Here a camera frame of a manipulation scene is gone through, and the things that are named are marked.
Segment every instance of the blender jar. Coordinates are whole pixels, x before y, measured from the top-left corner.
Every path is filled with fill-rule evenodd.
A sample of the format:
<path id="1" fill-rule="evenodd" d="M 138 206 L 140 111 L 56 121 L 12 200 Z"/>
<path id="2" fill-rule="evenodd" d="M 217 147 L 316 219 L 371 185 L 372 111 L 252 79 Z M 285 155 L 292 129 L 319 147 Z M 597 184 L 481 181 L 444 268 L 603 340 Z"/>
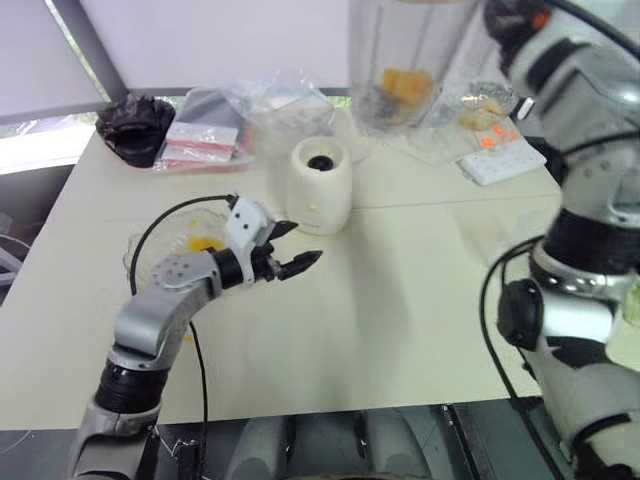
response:
<path id="1" fill-rule="evenodd" d="M 441 91 L 475 0 L 351 0 L 355 121 L 373 133 L 416 125 Z"/>

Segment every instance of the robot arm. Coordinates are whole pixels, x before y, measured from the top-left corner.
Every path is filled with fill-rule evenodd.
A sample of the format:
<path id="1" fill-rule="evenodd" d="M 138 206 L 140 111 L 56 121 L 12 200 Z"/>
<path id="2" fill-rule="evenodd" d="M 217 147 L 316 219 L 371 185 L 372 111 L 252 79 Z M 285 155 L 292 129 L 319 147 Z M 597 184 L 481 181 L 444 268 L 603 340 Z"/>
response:
<path id="1" fill-rule="evenodd" d="M 566 152 L 562 210 L 531 277 L 506 286 L 498 329 L 521 349 L 579 478 L 640 476 L 640 373 L 605 347 L 640 264 L 640 64 L 564 36 L 542 2 L 495 0 L 486 24 L 504 73 L 535 95 L 547 141 Z"/>
<path id="2" fill-rule="evenodd" d="M 227 249 L 168 257 L 153 269 L 150 284 L 118 315 L 100 385 L 70 451 L 69 478 L 138 480 L 145 469 L 153 471 L 152 430 L 189 322 L 223 290 L 285 280 L 313 265 L 321 252 L 284 265 L 271 257 L 270 241 L 295 227 L 237 198 L 226 225 Z"/>

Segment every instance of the table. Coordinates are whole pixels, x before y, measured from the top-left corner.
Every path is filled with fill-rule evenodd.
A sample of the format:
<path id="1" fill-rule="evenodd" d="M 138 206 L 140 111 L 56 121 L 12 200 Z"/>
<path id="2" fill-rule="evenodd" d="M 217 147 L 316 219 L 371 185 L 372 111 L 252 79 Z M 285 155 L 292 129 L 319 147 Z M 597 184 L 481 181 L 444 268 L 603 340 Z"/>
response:
<path id="1" fill-rule="evenodd" d="M 201 195 L 237 191 L 282 215 L 272 172 L 267 161 L 227 175 L 136 170 L 94 135 L 0 309 L 0 429 L 79 424 L 129 297 L 121 259 L 131 235 Z M 480 336 L 479 286 L 488 263 L 543 232 L 558 205 L 544 169 L 479 187 L 451 161 L 432 167 L 376 146 L 355 166 L 342 232 L 278 240 L 283 259 L 323 250 L 311 270 L 236 288 L 196 316 L 210 418 L 505 397 Z M 629 329 L 614 358 L 639 367 Z M 517 390 L 537 393 L 516 351 L 494 338 Z M 160 422 L 198 421 L 201 410 L 195 352 L 185 345 Z"/>

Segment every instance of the black cable wire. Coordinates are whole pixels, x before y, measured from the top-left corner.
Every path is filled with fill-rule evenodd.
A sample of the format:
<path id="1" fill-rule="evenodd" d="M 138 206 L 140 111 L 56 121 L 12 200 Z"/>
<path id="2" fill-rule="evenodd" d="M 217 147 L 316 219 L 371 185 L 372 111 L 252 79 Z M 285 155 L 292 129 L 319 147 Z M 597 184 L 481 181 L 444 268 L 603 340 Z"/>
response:
<path id="1" fill-rule="evenodd" d="M 620 140 L 629 140 L 634 138 L 640 140 L 640 130 L 636 130 L 633 132 L 616 133 L 615 135 L 595 138 L 593 140 L 589 140 L 588 142 L 576 145 L 575 147 L 571 147 L 569 150 L 561 152 L 561 155 L 573 155 L 574 153 L 577 153 L 580 150 L 586 150 L 587 148 L 597 147 L 598 145 L 603 145 L 605 143 L 618 142 Z"/>
<path id="2" fill-rule="evenodd" d="M 513 252 L 511 255 L 509 255 L 509 257 L 507 257 L 503 262 L 500 263 L 500 284 L 502 285 L 502 288 L 504 288 L 507 284 L 507 265 L 509 264 L 509 262 L 519 257 L 520 255 L 524 255 L 525 253 L 529 252 L 529 250 L 529 246 L 527 246 L 527 248 L 521 248 Z"/>
<path id="3" fill-rule="evenodd" d="M 188 207 L 189 205 L 193 205 L 195 203 L 202 202 L 211 202 L 211 201 L 227 201 L 232 202 L 236 197 L 233 195 L 212 195 L 207 197 L 198 197 L 192 198 L 191 200 L 187 200 L 186 202 L 179 203 L 174 205 L 173 207 L 165 210 L 158 218 L 156 218 L 151 225 L 147 227 L 147 229 L 140 237 L 138 244 L 133 252 L 133 256 L 131 258 L 131 268 L 129 271 L 129 287 L 131 289 L 131 295 L 135 295 L 138 293 L 138 287 L 136 286 L 136 269 L 138 266 L 138 258 L 140 257 L 140 252 L 142 252 L 142 247 L 145 242 L 151 235 L 151 233 L 155 230 L 155 228 L 162 223 L 162 221 L 167 218 L 172 213 L 180 210 L 184 207 Z M 204 358 L 202 356 L 202 348 L 200 346 L 200 339 L 198 338 L 198 332 L 196 330 L 193 322 L 189 322 L 189 329 L 191 330 L 191 334 L 193 335 L 193 342 L 196 347 L 196 354 L 198 356 L 198 365 L 200 367 L 200 380 L 202 383 L 202 432 L 200 438 L 200 450 L 198 455 L 198 471 L 197 477 L 198 479 L 202 478 L 202 474 L 204 473 L 204 464 L 206 461 L 206 451 L 207 451 L 207 423 L 209 422 L 209 396 L 207 393 L 207 373 L 204 365 Z"/>
<path id="4" fill-rule="evenodd" d="M 624 33 L 617 28 L 609 25 L 601 18 L 593 15 L 584 8 L 576 5 L 575 3 L 568 2 L 567 0 L 543 0 L 544 3 L 564 10 L 569 15 L 582 20 L 584 23 L 594 28 L 609 40 L 623 48 L 635 58 L 640 59 L 640 46 L 638 46 L 633 40 L 627 37 Z"/>
<path id="5" fill-rule="evenodd" d="M 498 267 L 503 262 L 508 261 L 508 259 L 512 255 L 514 255 L 516 252 L 518 252 L 519 250 L 521 250 L 523 248 L 532 247 L 533 245 L 535 245 L 536 242 L 538 242 L 542 238 L 543 238 L 543 236 L 541 235 L 541 236 L 534 237 L 534 238 L 526 240 L 526 241 L 524 241 L 522 243 L 517 244 L 515 247 L 513 247 L 512 249 L 510 249 L 509 251 L 507 251 L 506 253 L 501 255 L 500 258 L 498 258 L 491 265 L 491 268 L 489 268 L 489 271 L 487 272 L 487 275 L 485 276 L 484 281 L 482 283 L 482 289 L 480 290 L 480 305 L 479 305 L 480 328 L 482 330 L 482 337 L 484 338 L 484 342 L 485 342 L 485 344 L 487 346 L 487 350 L 489 350 L 489 355 L 491 356 L 491 359 L 493 360 L 493 364 L 495 365 L 496 370 L 498 370 L 498 375 L 500 375 L 500 379 L 502 380 L 502 383 L 504 383 L 504 386 L 507 389 L 507 392 L 509 393 L 509 398 L 511 399 L 511 402 L 512 402 L 514 408 L 516 409 L 516 412 L 520 416 L 520 419 L 522 420 L 522 423 L 524 424 L 525 428 L 527 429 L 527 432 L 529 433 L 529 436 L 531 437 L 531 440 L 533 440 L 533 443 L 535 444 L 536 448 L 540 452 L 540 455 L 542 456 L 543 460 L 547 464 L 547 467 L 549 468 L 549 471 L 551 472 L 553 477 L 556 480 L 563 480 L 564 476 L 560 472 L 560 469 L 558 468 L 558 466 L 556 465 L 555 461 L 551 457 L 551 454 L 549 453 L 549 451 L 545 447 L 544 443 L 542 442 L 542 439 L 540 438 L 540 435 L 539 435 L 538 431 L 536 430 L 535 426 L 533 425 L 533 422 L 531 421 L 531 419 L 527 415 L 527 412 L 526 412 L 524 406 L 522 405 L 522 402 L 520 401 L 520 398 L 516 394 L 516 391 L 513 388 L 513 385 L 511 384 L 511 381 L 509 380 L 509 377 L 507 376 L 507 373 L 505 372 L 504 368 L 502 367 L 502 363 L 500 362 L 500 359 L 498 358 L 498 354 L 496 353 L 495 349 L 493 348 L 493 344 L 491 343 L 491 338 L 489 337 L 489 330 L 487 328 L 487 319 L 486 319 L 486 315 L 485 315 L 485 305 L 486 305 L 487 290 L 489 288 L 489 282 L 491 281 L 491 277 L 493 277 L 493 274 L 495 273 L 495 271 L 498 269 Z"/>

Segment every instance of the clear plastic bag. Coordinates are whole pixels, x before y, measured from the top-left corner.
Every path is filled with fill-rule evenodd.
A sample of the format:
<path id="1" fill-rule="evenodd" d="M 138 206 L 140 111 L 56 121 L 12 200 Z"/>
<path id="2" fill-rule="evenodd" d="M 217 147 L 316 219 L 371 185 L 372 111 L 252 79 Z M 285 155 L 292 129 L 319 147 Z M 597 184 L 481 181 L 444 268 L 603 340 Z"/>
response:
<path id="1" fill-rule="evenodd" d="M 333 118 L 333 105 L 302 70 L 235 82 L 222 94 L 245 120 L 287 144 L 327 134 Z"/>
<path id="2" fill-rule="evenodd" d="M 165 136 L 154 163 L 161 172 L 226 173 L 243 170 L 252 126 L 216 88 L 195 88 L 187 94 Z"/>

